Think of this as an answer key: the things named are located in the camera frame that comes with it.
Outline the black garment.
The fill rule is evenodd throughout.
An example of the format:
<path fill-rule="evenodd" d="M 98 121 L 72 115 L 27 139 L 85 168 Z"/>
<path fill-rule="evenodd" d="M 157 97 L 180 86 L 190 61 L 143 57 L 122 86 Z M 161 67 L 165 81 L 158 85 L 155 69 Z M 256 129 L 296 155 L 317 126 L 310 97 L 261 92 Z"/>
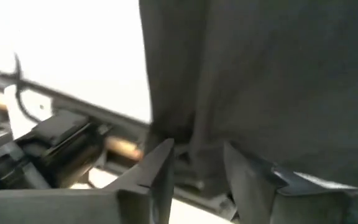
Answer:
<path fill-rule="evenodd" d="M 207 193 L 223 144 L 358 188 L 358 0 L 139 0 L 149 147 L 184 144 Z"/>

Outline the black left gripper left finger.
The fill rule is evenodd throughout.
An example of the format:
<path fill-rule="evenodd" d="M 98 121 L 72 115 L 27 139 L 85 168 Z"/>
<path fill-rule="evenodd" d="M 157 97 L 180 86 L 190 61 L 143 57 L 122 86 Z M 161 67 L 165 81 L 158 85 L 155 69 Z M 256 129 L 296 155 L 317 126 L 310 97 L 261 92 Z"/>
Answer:
<path fill-rule="evenodd" d="M 164 140 L 102 189 L 0 190 L 0 224 L 168 224 L 173 143 Z"/>

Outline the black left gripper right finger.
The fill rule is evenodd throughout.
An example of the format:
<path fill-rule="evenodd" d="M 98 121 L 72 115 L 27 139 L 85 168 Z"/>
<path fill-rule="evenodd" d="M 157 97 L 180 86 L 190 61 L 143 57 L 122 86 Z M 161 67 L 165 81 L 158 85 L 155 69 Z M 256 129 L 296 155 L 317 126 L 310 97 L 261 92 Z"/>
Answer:
<path fill-rule="evenodd" d="M 224 143 L 240 224 L 358 224 L 358 189 L 331 187 Z"/>

